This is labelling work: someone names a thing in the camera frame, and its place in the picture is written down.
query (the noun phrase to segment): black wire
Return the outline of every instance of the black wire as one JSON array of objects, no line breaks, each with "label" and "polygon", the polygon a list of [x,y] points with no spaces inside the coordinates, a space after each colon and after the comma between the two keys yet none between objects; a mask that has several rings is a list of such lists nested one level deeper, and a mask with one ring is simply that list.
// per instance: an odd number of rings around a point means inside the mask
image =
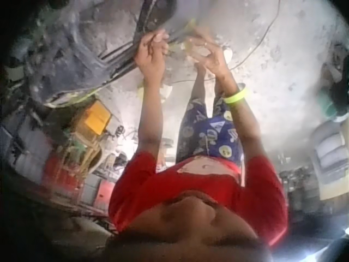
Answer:
[{"label": "black wire", "polygon": [[[276,11],[276,15],[275,15],[274,19],[271,21],[271,23],[269,24],[269,26],[267,27],[267,29],[266,29],[264,35],[262,36],[260,42],[252,49],[252,51],[240,63],[238,63],[236,66],[234,66],[232,68],[229,68],[230,71],[233,71],[234,69],[237,69],[238,67],[242,66],[242,64],[245,63],[247,59],[249,59],[249,57],[258,49],[258,47],[261,46],[261,44],[265,40],[265,38],[266,38],[270,28],[273,26],[274,22],[279,17],[280,6],[281,6],[281,0],[278,1],[278,10]],[[215,78],[205,79],[205,82],[206,81],[211,81],[211,80],[214,80],[214,79]],[[175,84],[184,83],[184,82],[195,82],[195,80],[192,80],[192,79],[190,79],[190,80],[181,80],[181,81],[173,82],[172,84],[175,85]]]}]

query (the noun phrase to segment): neon green bracelet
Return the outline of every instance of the neon green bracelet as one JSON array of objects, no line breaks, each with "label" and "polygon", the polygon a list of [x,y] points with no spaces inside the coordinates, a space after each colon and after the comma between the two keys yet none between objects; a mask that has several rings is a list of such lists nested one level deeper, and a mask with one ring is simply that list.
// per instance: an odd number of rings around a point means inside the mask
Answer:
[{"label": "neon green bracelet", "polygon": [[246,87],[245,87],[245,88],[242,89],[239,93],[234,94],[234,95],[231,96],[231,97],[226,97],[226,98],[224,98],[223,100],[224,100],[224,102],[225,102],[226,104],[233,104],[233,103],[236,103],[237,101],[239,101],[239,100],[245,98],[246,92],[247,92],[247,89],[246,89]]}]

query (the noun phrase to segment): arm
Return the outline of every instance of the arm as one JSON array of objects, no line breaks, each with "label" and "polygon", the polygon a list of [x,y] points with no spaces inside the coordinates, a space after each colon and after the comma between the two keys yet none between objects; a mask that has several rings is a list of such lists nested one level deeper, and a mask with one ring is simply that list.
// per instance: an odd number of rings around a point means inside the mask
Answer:
[{"label": "arm", "polygon": [[118,230],[128,222],[133,197],[142,184],[155,174],[158,150],[163,132],[160,85],[165,70],[163,53],[168,45],[164,30],[146,34],[135,56],[135,62],[145,78],[145,91],[139,126],[139,145],[115,184],[109,203],[109,216]]},{"label": "arm", "polygon": [[160,86],[165,71],[164,53],[168,35],[158,30],[145,35],[135,57],[135,62],[145,78],[141,120],[138,130],[137,151],[147,151],[158,157],[163,134],[163,111],[161,108]]},{"label": "arm", "polygon": [[[209,35],[198,30],[196,33],[200,38],[189,40],[195,45],[205,46],[211,54],[203,57],[192,51],[190,55],[216,75],[216,81],[221,84],[225,96],[239,92],[222,48]],[[245,99],[229,106],[246,162],[245,187],[234,190],[231,205],[261,238],[273,245],[287,229],[287,206],[282,185],[266,157],[258,122]]]},{"label": "arm", "polygon": [[[239,92],[230,71],[226,71],[222,76],[217,77],[217,80],[220,82],[226,97]],[[246,100],[237,101],[234,104],[230,104],[229,107],[236,132],[244,150],[246,163],[256,156],[265,156],[266,153],[262,145],[259,124]]]},{"label": "arm", "polygon": [[144,90],[137,151],[148,151],[158,157],[163,134],[163,110],[161,108],[160,87],[146,84]]}]

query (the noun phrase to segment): red t-shirt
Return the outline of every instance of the red t-shirt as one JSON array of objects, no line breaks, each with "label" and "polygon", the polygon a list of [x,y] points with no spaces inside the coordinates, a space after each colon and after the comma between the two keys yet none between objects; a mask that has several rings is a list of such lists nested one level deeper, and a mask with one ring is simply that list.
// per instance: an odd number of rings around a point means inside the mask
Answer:
[{"label": "red t-shirt", "polygon": [[118,231],[143,211],[183,191],[199,190],[241,216],[269,245],[286,232],[287,207],[282,185],[266,157],[247,162],[245,187],[229,175],[234,167],[218,158],[193,157],[157,174],[156,164],[150,153],[137,153],[116,183],[109,215]]}]

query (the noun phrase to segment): raised arm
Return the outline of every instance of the raised arm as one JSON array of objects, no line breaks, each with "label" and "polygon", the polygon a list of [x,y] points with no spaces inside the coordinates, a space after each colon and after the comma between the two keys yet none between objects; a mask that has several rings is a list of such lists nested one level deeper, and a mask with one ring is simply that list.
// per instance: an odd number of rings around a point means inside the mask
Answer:
[{"label": "raised arm", "polygon": [[145,81],[137,151],[148,151],[154,158],[158,157],[163,134],[160,87],[165,71],[164,54],[169,48],[165,41],[168,37],[163,29],[145,35],[135,56]]},{"label": "raised arm", "polygon": [[[200,31],[197,34],[199,37],[189,40],[206,47],[211,54],[204,57],[192,51],[190,55],[216,75],[225,97],[237,94],[239,89],[225,62],[222,48],[209,35]],[[287,230],[287,206],[282,185],[266,157],[258,122],[245,99],[229,106],[246,162],[245,187],[233,192],[235,201],[232,208],[261,238],[273,245]]]}]

